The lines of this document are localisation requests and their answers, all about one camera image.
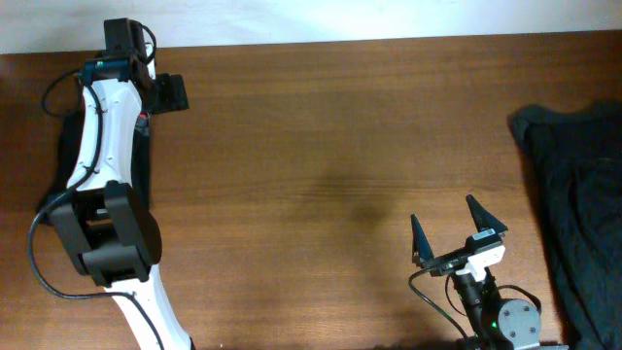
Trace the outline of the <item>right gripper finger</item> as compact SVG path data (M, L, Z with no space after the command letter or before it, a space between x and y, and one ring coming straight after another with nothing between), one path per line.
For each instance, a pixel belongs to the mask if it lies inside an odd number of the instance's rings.
M415 214L410 216L412 226L412 262L419 267L427 267L434 258L430 243Z
M466 203L478 232L492 229L500 237L504 237L508 227L497 217L488 212L472 194L466 196Z

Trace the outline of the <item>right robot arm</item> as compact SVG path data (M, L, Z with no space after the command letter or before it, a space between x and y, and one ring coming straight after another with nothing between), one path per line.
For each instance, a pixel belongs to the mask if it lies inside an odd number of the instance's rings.
M508 288L525 297L504 298L503 287L498 286L490 267L500 263L505 246L502 239L507 226L488 212L472 195L466 197L476 233L466 239L462 248L442 256L435 256L416 216L410 217L413 243L412 261L419 270L408 279L408 286L424 302L458 330L460 349L536 349L540 346L541 303L537 297L522 288ZM426 297L413 284L415 278L428 274L445 276L452 282L472 334L444 309Z

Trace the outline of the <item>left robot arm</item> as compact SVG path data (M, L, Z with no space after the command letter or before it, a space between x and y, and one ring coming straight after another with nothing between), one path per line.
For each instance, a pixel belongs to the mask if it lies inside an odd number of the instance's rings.
M133 141L149 114L152 65L96 58L80 72L85 115L80 148L65 191L45 209L76 270L100 287L97 298L120 308L142 349L191 349L161 281L162 241L133 188Z

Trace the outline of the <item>black leggings red waistband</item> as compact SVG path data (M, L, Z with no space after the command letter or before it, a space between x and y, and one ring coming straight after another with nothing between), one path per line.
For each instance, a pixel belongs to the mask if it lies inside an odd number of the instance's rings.
M36 207L39 222L76 194L100 191L113 181L129 185L139 203L150 205L150 125L137 106L86 108L62 117L58 167Z

